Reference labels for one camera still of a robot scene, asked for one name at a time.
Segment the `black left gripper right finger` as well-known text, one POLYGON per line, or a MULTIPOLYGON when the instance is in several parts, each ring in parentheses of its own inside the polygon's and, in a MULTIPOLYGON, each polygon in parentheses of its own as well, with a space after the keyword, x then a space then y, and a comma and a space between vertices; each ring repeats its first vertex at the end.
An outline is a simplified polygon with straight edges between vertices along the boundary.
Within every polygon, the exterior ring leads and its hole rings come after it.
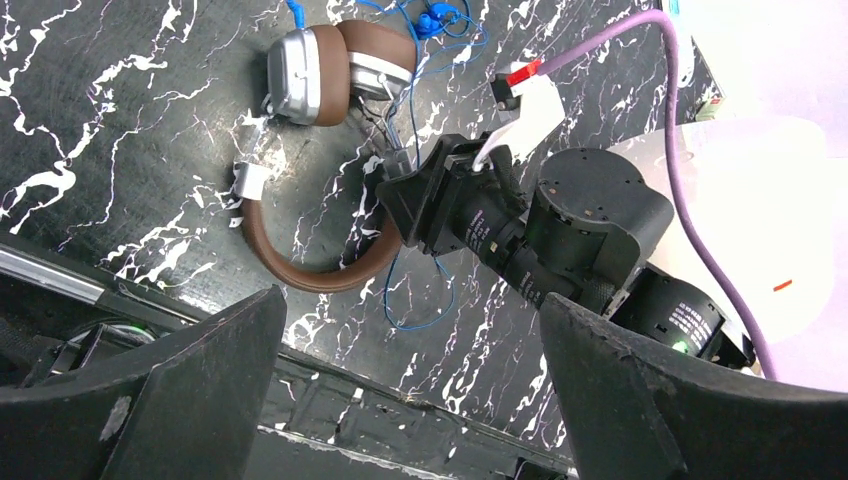
POLYGON ((582 479, 843 479, 847 397, 684 355, 552 293, 540 337, 582 479))

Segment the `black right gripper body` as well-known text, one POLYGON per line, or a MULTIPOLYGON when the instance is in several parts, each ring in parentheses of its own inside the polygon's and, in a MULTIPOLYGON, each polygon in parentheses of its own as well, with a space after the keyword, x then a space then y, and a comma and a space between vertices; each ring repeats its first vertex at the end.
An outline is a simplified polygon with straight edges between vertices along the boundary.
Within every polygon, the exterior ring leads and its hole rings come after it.
POLYGON ((465 248, 465 234, 454 230, 455 221, 463 208, 485 197, 492 197, 495 208, 508 219, 527 210, 528 195, 521 189, 506 146, 491 151, 489 168, 472 170, 487 134, 473 140, 460 134, 439 137, 425 160, 412 160, 413 172, 405 177, 412 184, 409 193, 378 189, 376 196, 403 246, 433 257, 465 248))

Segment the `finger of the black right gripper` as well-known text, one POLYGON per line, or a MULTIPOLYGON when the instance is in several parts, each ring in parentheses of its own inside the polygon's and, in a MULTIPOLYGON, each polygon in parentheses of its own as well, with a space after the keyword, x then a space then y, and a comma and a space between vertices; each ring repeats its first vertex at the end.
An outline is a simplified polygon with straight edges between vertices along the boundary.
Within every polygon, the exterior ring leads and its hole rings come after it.
POLYGON ((406 149, 389 149, 370 154, 364 164, 365 185, 370 193, 379 188, 392 193, 409 193, 412 184, 405 177, 413 172, 413 162, 406 149))

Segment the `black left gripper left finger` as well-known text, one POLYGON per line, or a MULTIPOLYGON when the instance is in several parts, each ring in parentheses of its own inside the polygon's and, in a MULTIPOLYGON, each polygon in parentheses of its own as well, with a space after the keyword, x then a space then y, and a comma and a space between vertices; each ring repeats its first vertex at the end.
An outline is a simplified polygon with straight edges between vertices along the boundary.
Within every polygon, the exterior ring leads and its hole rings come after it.
POLYGON ((5 479, 239 479, 286 322, 257 292, 152 343, 1 391, 5 479))

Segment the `brown silver headphones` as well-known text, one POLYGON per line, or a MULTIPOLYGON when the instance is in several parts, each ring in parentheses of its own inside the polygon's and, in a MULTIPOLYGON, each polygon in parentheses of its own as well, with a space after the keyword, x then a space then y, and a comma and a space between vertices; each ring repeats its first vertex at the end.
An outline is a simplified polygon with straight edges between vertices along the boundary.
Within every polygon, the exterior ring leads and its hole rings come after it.
MULTIPOLYGON (((317 133, 321 140, 341 132, 355 96, 398 99, 417 65, 409 35, 360 19, 297 26, 269 47, 266 59, 265 113, 291 125, 300 139, 317 133)), ((243 235, 264 267, 288 286, 322 294, 351 290, 386 268, 400 249, 398 228, 384 218, 377 239, 344 267, 317 270, 294 262, 276 248, 265 225, 264 187, 272 167, 241 161, 236 171, 243 235)))

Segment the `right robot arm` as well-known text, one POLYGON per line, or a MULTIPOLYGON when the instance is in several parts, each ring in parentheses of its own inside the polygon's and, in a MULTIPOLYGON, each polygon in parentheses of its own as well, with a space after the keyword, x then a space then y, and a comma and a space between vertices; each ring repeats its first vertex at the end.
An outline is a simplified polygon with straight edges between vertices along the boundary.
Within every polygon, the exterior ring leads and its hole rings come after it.
POLYGON ((755 363, 724 308, 650 262, 674 208, 630 161, 562 150, 525 191, 505 146, 473 170, 483 146, 449 134, 422 162, 402 152, 382 161, 376 195, 404 245, 436 258, 468 250, 535 308, 555 293, 684 354, 732 369, 755 363))

